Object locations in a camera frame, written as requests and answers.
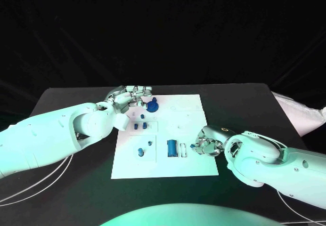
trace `black tabletop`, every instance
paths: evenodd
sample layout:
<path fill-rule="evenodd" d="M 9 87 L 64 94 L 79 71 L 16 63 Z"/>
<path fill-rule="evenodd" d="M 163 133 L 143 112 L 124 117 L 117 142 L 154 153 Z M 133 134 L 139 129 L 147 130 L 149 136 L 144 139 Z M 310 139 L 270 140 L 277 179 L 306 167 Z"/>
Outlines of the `black tabletop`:
<path fill-rule="evenodd" d="M 32 116 L 87 102 L 97 103 L 111 89 L 48 89 Z M 252 131 L 290 147 L 306 148 L 267 85 L 154 86 L 153 94 L 199 94 L 209 125 L 221 125 L 239 132 Z M 219 176 L 111 179 L 115 144 L 117 129 L 105 139 L 74 155 L 68 170 L 49 189 L 29 200 L 0 207 L 1 225 L 100 225 L 136 209 L 166 203 L 219 205 L 252 212 L 278 222 L 303 220 L 287 209 L 274 188 L 268 185 L 254 188 L 237 179 L 227 169 L 224 155 L 215 158 Z M 0 199 L 39 181 L 58 165 L 59 162 L 3 178 Z M 61 172 L 12 201 L 42 190 Z M 284 199 L 306 217 L 326 219 L 326 210 L 289 197 Z"/>

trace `white cushion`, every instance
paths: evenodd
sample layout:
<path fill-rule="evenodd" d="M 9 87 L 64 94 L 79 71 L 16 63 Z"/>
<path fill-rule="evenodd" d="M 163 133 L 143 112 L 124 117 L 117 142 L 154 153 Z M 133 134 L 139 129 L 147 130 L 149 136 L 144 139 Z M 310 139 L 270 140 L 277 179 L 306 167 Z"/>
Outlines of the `white cushion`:
<path fill-rule="evenodd" d="M 326 107 L 322 110 L 309 108 L 306 105 L 296 102 L 291 98 L 274 93 L 274 97 L 284 110 L 284 113 L 291 121 L 300 136 L 310 133 L 326 122 Z"/>

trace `white paper sheet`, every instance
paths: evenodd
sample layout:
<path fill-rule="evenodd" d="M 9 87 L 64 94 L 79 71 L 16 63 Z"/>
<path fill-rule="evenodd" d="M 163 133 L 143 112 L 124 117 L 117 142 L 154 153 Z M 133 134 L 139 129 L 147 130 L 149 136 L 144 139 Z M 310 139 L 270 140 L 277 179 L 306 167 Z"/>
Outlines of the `white paper sheet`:
<path fill-rule="evenodd" d="M 140 107 L 127 111 L 128 128 L 118 131 L 113 179 L 215 176 L 215 158 L 199 155 L 190 149 L 198 133 L 206 125 L 199 95 L 166 95 L 157 98 L 159 110 L 147 112 Z M 143 97 L 150 102 L 153 97 Z M 167 157 L 167 140 L 176 140 L 177 157 Z M 182 157 L 180 144 L 186 144 Z"/>

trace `blue cylinder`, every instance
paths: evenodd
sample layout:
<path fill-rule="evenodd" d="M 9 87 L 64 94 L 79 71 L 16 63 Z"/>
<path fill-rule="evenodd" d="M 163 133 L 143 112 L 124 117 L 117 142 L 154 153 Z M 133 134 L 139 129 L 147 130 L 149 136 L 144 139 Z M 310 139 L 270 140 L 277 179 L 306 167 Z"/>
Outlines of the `blue cylinder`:
<path fill-rule="evenodd" d="M 147 111 L 149 112 L 156 112 L 159 109 L 159 104 L 157 104 L 157 101 L 156 101 L 156 97 L 153 97 L 153 100 L 147 103 Z"/>
<path fill-rule="evenodd" d="M 167 157 L 177 157 L 176 140 L 167 141 Z"/>
<path fill-rule="evenodd" d="M 140 156 L 140 157 L 144 156 L 144 152 L 143 152 L 143 149 L 141 149 L 141 148 L 139 149 L 139 156 Z"/>

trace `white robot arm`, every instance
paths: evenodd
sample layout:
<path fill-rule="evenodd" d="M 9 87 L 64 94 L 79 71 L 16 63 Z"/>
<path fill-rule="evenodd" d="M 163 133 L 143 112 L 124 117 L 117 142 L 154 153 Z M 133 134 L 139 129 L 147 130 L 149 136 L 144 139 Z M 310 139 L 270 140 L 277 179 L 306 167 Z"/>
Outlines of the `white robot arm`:
<path fill-rule="evenodd" d="M 209 156 L 224 151 L 228 169 L 247 185 L 268 184 L 286 196 L 326 209 L 325 154 L 287 147 L 252 132 L 237 135 L 212 126 L 203 127 L 190 147 Z"/>
<path fill-rule="evenodd" d="M 85 103 L 36 115 L 0 133 L 0 178 L 49 165 L 98 142 L 113 127 L 126 130 L 128 107 L 147 104 L 152 87 L 120 86 L 97 104 Z"/>

